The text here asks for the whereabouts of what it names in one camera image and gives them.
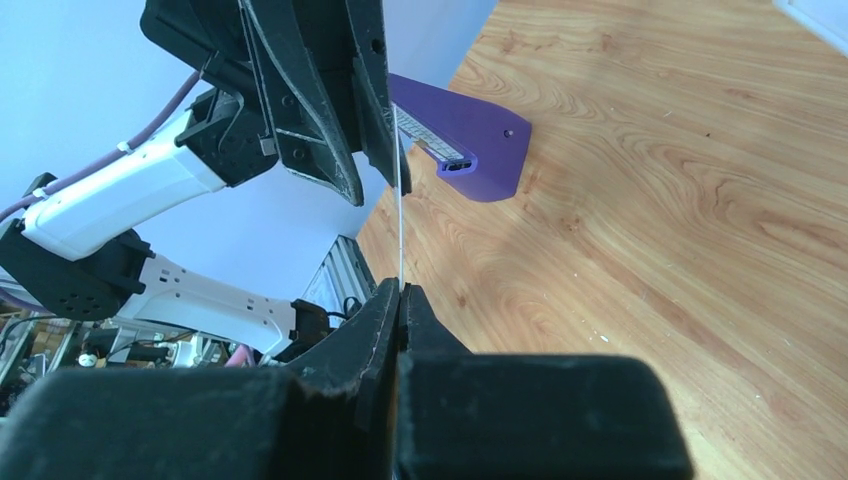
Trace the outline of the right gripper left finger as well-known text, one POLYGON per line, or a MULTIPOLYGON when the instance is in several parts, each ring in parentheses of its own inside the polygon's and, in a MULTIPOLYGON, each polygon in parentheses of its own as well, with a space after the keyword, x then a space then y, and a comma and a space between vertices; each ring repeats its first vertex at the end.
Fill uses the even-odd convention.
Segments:
POLYGON ((67 369, 1 429, 5 479, 389 479, 399 282, 281 367, 67 369))

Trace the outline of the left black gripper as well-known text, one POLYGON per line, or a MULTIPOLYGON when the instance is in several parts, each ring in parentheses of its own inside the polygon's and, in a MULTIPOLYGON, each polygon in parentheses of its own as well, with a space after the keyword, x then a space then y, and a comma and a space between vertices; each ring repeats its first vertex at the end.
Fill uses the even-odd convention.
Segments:
MULTIPOLYGON (((362 152, 402 196, 411 192, 406 156, 395 132, 387 42, 380 0, 341 3, 349 35, 352 150, 362 152)), ((145 37, 230 95, 260 100, 283 165, 351 205, 364 204, 352 151, 292 1, 147 1, 145 37)))

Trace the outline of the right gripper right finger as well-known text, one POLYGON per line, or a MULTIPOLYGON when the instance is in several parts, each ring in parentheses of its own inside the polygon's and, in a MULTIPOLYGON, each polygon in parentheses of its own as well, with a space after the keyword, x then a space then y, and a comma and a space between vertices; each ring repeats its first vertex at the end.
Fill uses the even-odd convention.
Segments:
POLYGON ((395 467, 403 479, 691 479, 668 392, 607 354, 472 353, 423 289, 399 309, 395 467))

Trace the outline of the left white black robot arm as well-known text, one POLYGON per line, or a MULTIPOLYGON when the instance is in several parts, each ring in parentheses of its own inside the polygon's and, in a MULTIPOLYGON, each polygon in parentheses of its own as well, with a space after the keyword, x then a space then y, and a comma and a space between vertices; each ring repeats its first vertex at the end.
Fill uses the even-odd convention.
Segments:
POLYGON ((149 1, 140 27, 191 76, 136 136, 68 178, 40 176, 3 211, 2 268, 35 310, 170 325, 291 361, 330 333, 325 310, 193 273, 136 228, 277 165, 361 206, 358 152, 408 194, 383 5, 149 1))

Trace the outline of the gold credit card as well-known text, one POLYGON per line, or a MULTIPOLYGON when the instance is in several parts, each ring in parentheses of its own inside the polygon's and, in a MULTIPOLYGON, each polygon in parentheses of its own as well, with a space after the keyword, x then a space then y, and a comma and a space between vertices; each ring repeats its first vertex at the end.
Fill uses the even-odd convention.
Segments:
POLYGON ((396 186, 394 188, 395 204, 397 210, 397 239, 398 239, 398 289, 404 290, 404 218, 403 218, 403 169, 402 169, 402 141, 398 126, 398 108, 396 104, 391 106, 393 143, 394 143, 394 173, 396 186))

